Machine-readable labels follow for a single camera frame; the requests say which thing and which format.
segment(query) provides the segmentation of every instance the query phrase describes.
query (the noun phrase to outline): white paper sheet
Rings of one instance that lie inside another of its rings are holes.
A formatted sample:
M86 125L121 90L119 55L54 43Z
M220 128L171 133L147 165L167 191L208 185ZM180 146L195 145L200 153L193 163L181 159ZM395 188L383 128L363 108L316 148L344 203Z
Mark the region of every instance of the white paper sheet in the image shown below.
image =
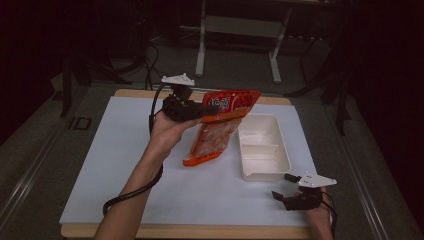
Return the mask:
M60 223L99 223L103 204L116 197L149 140L148 115L152 99L112 97ZM256 104L252 113L279 119L291 173L316 172L293 106ZM306 226L301 211L286 211L271 191L291 196L297 185L245 182L237 136L217 159L184 167L197 128L187 130L164 162L164 173L153 187L142 223L205 225Z

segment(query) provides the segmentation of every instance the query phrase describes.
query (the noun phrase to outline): table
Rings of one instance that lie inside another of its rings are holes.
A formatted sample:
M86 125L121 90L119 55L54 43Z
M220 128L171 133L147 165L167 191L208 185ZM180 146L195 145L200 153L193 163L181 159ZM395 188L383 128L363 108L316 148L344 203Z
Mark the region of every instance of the table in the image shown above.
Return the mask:
M162 92L160 97L161 98L166 97L167 94L169 93ZM152 91L142 91L142 90L118 90L115 94L115 96L117 97L143 97L143 98L146 98L146 97L151 98L153 97L153 95L154 95L154 92ZM203 94L193 93L191 99L201 100L202 97L203 97ZM267 104L267 105L286 105L286 106L290 105L290 101L287 99L270 98L270 97L261 97L257 103ZM92 223L92 224L65 223L65 224L62 224L61 232L62 232L62 235L65 237L92 237L97 229L97 226L98 226L97 223ZM307 226L252 226L252 225L228 226L228 225L218 225L218 224L217 225L194 225L194 224L143 224L142 223L137 233L137 237L196 238L196 239L199 239L199 238L307 239L307 238L310 238L310 231Z
M197 54L195 75L197 77L203 76L206 31L270 37L276 39L274 48L268 54L272 77L274 83L280 84L281 77L278 69L277 56L286 33L287 25L290 21L294 4L314 4L319 6L332 6L334 4L330 3L328 0L280 0L277 2L288 4L285 11L285 17L282 22L208 15L206 14L206 0L203 0L200 21L200 43Z

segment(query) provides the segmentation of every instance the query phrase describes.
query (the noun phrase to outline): table leg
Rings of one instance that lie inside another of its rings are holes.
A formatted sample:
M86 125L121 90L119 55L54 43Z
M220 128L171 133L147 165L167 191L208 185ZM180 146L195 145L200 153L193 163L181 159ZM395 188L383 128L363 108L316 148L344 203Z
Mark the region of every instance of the table leg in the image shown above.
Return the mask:
M205 17L206 17L206 0L202 1L202 17L200 20L200 46L197 53L196 77L203 76L203 66L205 64Z
M274 80L274 83L276 84L281 83L280 71L278 69L278 63L277 63L277 56L278 56L278 52L280 51L281 42L283 42L283 39L284 39L284 34L286 33L287 24L290 20L291 12L292 12L292 8L287 9L286 17L284 18L284 22L281 24L281 28L277 36L277 43L275 45L275 48L272 52L269 53L269 62L271 65L272 78Z

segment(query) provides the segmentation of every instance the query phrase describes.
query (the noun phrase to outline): red plastic bag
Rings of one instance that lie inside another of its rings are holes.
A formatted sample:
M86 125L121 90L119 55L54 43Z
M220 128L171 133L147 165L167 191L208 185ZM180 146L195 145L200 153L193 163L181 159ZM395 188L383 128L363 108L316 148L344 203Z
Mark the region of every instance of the red plastic bag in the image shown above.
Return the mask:
M218 105L219 113L202 118L202 126L187 159L183 161L184 166L196 166L218 158L227 148L242 118L250 112L260 95L261 92L255 90L206 93L202 105Z

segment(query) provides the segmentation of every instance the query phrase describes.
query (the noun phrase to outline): tabletop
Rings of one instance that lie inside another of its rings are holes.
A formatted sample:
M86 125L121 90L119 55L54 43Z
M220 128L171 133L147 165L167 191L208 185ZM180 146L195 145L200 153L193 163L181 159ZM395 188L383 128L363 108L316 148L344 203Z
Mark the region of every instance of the tabletop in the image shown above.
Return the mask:
M143 90L121 89L115 97L152 98L155 92ZM169 92L161 92L164 98ZM193 93L192 100L201 100L202 93ZM285 105L291 103L285 98L260 97L257 104ZM62 224L62 235L65 237L92 237L98 227L96 223ZM140 225L137 237L140 238L209 238L209 239L308 239L307 226L252 226L252 225L195 225L195 224L145 224Z

